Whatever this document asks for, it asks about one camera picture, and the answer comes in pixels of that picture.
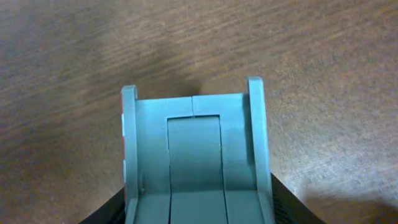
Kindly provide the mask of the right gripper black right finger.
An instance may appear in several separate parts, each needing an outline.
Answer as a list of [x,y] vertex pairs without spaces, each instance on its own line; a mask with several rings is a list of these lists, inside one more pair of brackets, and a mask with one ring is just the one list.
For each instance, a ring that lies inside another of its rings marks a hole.
[[325,224],[274,174],[271,174],[271,179],[276,224]]

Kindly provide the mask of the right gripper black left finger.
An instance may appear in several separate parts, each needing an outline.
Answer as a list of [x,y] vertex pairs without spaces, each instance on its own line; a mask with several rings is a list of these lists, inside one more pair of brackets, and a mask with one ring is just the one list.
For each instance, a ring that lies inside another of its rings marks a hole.
[[124,188],[79,224],[124,224],[126,219]]

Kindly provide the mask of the yellow grey dump truck toy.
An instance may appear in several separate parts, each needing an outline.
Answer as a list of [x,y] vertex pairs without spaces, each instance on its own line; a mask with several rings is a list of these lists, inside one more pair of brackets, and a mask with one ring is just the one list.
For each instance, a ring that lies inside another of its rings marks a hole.
[[127,223],[274,223],[261,78],[247,93],[121,96]]

